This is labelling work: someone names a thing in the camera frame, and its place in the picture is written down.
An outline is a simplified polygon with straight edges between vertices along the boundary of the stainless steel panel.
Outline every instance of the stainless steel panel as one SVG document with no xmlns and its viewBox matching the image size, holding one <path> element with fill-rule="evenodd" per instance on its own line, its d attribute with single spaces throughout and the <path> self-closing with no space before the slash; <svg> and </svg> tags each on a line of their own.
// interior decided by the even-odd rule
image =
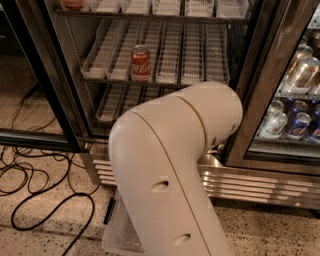
<svg viewBox="0 0 320 256">
<path fill-rule="evenodd" d="M 254 169 L 229 168 L 211 155 L 198 165 L 212 198 L 320 209 L 320 178 Z"/>
</svg>

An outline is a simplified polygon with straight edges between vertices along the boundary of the floor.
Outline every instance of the floor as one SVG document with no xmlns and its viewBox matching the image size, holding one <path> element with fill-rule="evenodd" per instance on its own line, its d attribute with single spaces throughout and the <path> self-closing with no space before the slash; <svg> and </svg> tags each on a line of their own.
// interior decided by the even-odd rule
<svg viewBox="0 0 320 256">
<path fill-rule="evenodd" d="M 33 150 L 31 155 L 42 152 Z M 11 148 L 6 149 L 3 161 L 10 163 L 14 157 Z M 19 156 L 17 163 L 30 163 L 35 169 L 48 172 L 52 186 L 63 177 L 67 161 L 62 158 Z M 82 165 L 76 155 L 73 162 Z M 90 182 L 84 169 L 72 165 L 70 183 L 77 192 L 90 193 L 95 186 Z M 1 195 L 3 191 L 18 187 L 23 179 L 19 170 L 12 169 L 0 176 Z M 40 189 L 45 182 L 44 175 L 35 173 L 30 189 Z M 109 255 L 102 249 L 104 233 L 103 220 L 110 196 L 114 188 L 100 186 L 92 195 L 95 202 L 95 213 L 88 228 L 74 244 L 67 255 Z M 23 205 L 15 215 L 15 223 L 19 227 L 30 227 L 38 223 L 64 198 L 73 192 L 67 179 L 52 191 L 38 195 Z M 0 199 L 0 246 L 1 255 L 63 255 L 64 251 L 79 233 L 91 213 L 88 198 L 76 197 L 64 204 L 45 223 L 32 231 L 17 231 L 11 225 L 14 208 L 30 193 L 25 185 L 19 192 L 3 196 Z M 320 255 L 320 220 L 306 209 L 262 205 L 255 203 L 215 200 L 215 210 L 227 234 L 235 255 Z"/>
</svg>

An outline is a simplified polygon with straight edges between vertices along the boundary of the black cable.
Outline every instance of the black cable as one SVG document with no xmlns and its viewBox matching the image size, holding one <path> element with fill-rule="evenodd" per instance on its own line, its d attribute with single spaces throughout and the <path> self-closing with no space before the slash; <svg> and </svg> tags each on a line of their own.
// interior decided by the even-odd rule
<svg viewBox="0 0 320 256">
<path fill-rule="evenodd" d="M 9 147 L 4 146 L 2 149 L 2 152 L 0 154 L 0 161 L 4 164 L 3 167 L 0 168 L 0 179 L 1 177 L 9 170 L 12 169 L 17 169 L 19 171 L 21 171 L 24 174 L 24 179 L 23 182 L 14 190 L 12 191 L 4 191 L 0 189 L 0 192 L 3 193 L 3 195 L 0 196 L 7 196 L 7 195 L 11 195 L 13 193 L 18 192 L 19 190 L 21 190 L 26 184 L 29 193 L 31 194 L 30 196 L 28 196 L 27 198 L 25 198 L 22 202 L 19 203 L 19 205 L 13 210 L 12 215 L 11 215 L 11 224 L 12 226 L 19 231 L 27 231 L 27 230 L 32 230 L 38 226 L 40 226 L 41 224 L 43 224 L 45 221 L 47 221 L 64 203 L 66 203 L 68 200 L 74 198 L 74 197 L 86 197 L 90 200 L 91 204 L 92 204 L 92 210 L 91 210 L 91 214 L 90 217 L 88 218 L 88 221 L 85 223 L 85 225 L 83 226 L 83 228 L 80 230 L 80 232 L 78 233 L 78 235 L 74 238 L 74 240 L 71 242 L 71 244 L 68 246 L 68 248 L 65 250 L 65 252 L 63 253 L 63 255 L 66 255 L 68 253 L 68 251 L 71 249 L 71 247 L 75 244 L 75 242 L 81 237 L 81 235 L 83 234 L 83 232 L 86 230 L 86 228 L 89 226 L 93 216 L 94 216 L 94 212 L 95 212 L 95 204 L 94 201 L 91 197 L 91 195 L 93 193 L 95 193 L 99 186 L 97 186 L 93 192 L 91 192 L 90 194 L 88 193 L 83 193 L 83 192 L 76 192 L 75 189 L 72 187 L 71 183 L 70 183 L 70 170 L 71 170 L 71 166 L 72 165 L 76 165 L 80 168 L 84 168 L 80 165 L 77 165 L 73 162 L 73 157 L 75 154 L 73 154 L 71 157 L 68 156 L 68 154 L 63 154 L 63 153 L 46 153 L 44 151 L 41 151 L 42 155 L 39 154 L 32 154 L 32 149 L 26 149 L 26 148 L 18 148 L 18 147 L 13 147 L 12 151 L 14 153 L 13 159 L 10 163 L 7 163 L 4 158 L 5 158 L 5 152 L 9 149 Z M 18 157 L 26 157 L 26 158 L 39 158 L 39 157 L 53 157 L 56 161 L 67 161 L 67 170 L 65 171 L 64 175 L 62 178 L 60 178 L 56 183 L 54 183 L 53 185 L 51 185 L 50 187 L 46 187 L 49 183 L 49 174 L 47 172 L 45 172 L 44 170 L 38 170 L 35 169 L 30 163 L 27 162 L 17 162 L 17 158 Z M 31 175 L 30 177 L 28 176 L 27 171 L 31 171 Z M 32 183 L 32 179 L 34 176 L 35 172 L 40 172 L 44 175 L 46 175 L 46 181 L 45 184 L 38 189 L 37 191 L 31 191 L 31 183 Z M 46 192 L 48 192 L 49 190 L 52 190 L 53 188 L 57 187 L 59 184 L 61 184 L 65 179 L 67 178 L 69 187 L 71 188 L 71 190 L 73 191 L 74 194 L 68 196 L 67 198 L 65 198 L 62 202 L 60 202 L 54 209 L 53 211 L 51 211 L 49 213 L 49 215 L 47 217 L 45 217 L 43 220 L 41 220 L 39 223 L 31 226 L 31 227 L 19 227 L 16 223 L 15 223 L 15 217 L 16 214 L 19 210 L 19 208 L 24 205 L 26 202 L 28 202 L 29 200 L 31 200 L 32 198 L 44 194 Z"/>
<path fill-rule="evenodd" d="M 45 221 L 47 221 L 64 203 L 66 203 L 68 200 L 72 199 L 73 197 L 76 197 L 76 196 L 80 196 L 80 197 L 87 197 L 89 198 L 89 200 L 91 201 L 91 204 L 92 204 L 92 210 L 91 210 L 91 214 L 90 214 L 90 217 L 88 219 L 88 221 L 86 222 L 86 224 L 84 225 L 84 227 L 80 230 L 79 234 L 75 237 L 75 239 L 73 239 L 73 241 L 71 242 L 71 244 L 68 246 L 68 248 L 64 251 L 64 253 L 62 255 L 66 255 L 68 253 L 68 251 L 71 249 L 71 247 L 75 244 L 75 242 L 80 238 L 80 236 L 83 234 L 83 232 L 86 230 L 86 228 L 89 226 L 93 216 L 94 216 L 94 212 L 95 212 L 95 204 L 94 204 L 94 201 L 92 199 L 92 197 L 86 193 L 77 193 L 77 194 L 73 194 L 73 195 L 70 195 L 68 196 L 67 198 L 65 198 L 61 203 L 59 203 L 52 211 L 51 213 L 49 213 L 49 215 L 47 217 L 45 217 L 43 220 L 41 220 L 39 223 L 31 226 L 31 227 L 27 227 L 27 228 L 22 228 L 22 227 L 18 227 L 16 225 L 16 223 L 14 222 L 14 216 L 17 212 L 17 210 L 24 204 L 26 203 L 27 201 L 29 201 L 30 199 L 32 199 L 33 197 L 35 196 L 38 196 L 42 193 L 45 193 L 46 191 L 48 190 L 45 190 L 45 191 L 41 191 L 39 193 L 36 193 L 36 194 L 33 194 L 27 198 L 25 198 L 13 211 L 12 215 L 11 215 L 11 225 L 16 229 L 16 230 L 19 230 L 19 231 L 29 231 L 29 230 L 32 230 L 38 226 L 40 226 L 41 224 L 43 224 Z"/>
</svg>

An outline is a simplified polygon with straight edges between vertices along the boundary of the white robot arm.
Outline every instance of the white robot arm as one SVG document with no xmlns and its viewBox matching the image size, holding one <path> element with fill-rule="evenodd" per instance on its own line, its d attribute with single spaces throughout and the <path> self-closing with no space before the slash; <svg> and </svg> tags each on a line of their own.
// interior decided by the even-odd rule
<svg viewBox="0 0 320 256">
<path fill-rule="evenodd" d="M 240 125 L 236 93 L 204 82 L 139 105 L 112 128 L 118 189 L 149 256 L 234 255 L 197 170 Z"/>
</svg>

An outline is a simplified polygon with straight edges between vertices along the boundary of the soda can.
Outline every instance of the soda can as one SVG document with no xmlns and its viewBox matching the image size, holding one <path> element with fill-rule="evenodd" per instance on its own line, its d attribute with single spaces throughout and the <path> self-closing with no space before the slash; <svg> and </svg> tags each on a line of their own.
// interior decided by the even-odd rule
<svg viewBox="0 0 320 256">
<path fill-rule="evenodd" d="M 312 111 L 312 119 L 320 121 L 320 104 L 316 105 Z"/>
<path fill-rule="evenodd" d="M 283 112 L 271 115 L 266 123 L 259 128 L 259 136 L 267 139 L 277 139 L 282 135 L 282 129 L 287 122 L 288 117 Z"/>
<path fill-rule="evenodd" d="M 308 111 L 308 104 L 302 100 L 296 100 L 290 105 L 287 114 L 288 114 L 288 117 L 290 117 L 291 115 L 296 115 L 300 112 L 307 112 L 307 111 Z"/>
<path fill-rule="evenodd" d="M 316 75 L 320 68 L 320 61 L 314 57 L 305 57 L 298 62 L 289 75 L 285 93 L 304 94 L 310 89 L 310 81 Z"/>
<path fill-rule="evenodd" d="M 267 110 L 265 117 L 269 118 L 271 115 L 274 115 L 278 112 L 282 112 L 283 109 L 284 105 L 280 100 L 273 100 Z"/>
<path fill-rule="evenodd" d="M 313 50 L 310 46 L 306 44 L 299 44 L 298 49 L 295 51 L 292 60 L 287 68 L 286 76 L 289 76 L 297 63 L 303 59 L 304 57 L 311 57 L 313 54 Z"/>
<path fill-rule="evenodd" d="M 304 112 L 293 114 L 288 117 L 288 123 L 285 126 L 285 134 L 288 139 L 300 140 L 311 122 L 311 117 Z"/>
<path fill-rule="evenodd" d="M 308 45 L 308 37 L 303 36 L 300 40 L 299 45 Z"/>
<path fill-rule="evenodd" d="M 320 144 L 320 119 L 313 120 L 307 128 L 308 141 Z"/>
<path fill-rule="evenodd" d="M 310 90 L 308 95 L 319 96 L 320 95 L 320 72 L 318 72 L 310 81 Z"/>
<path fill-rule="evenodd" d="M 145 45 L 136 45 L 131 52 L 131 79 L 146 82 L 151 77 L 150 52 Z"/>
</svg>

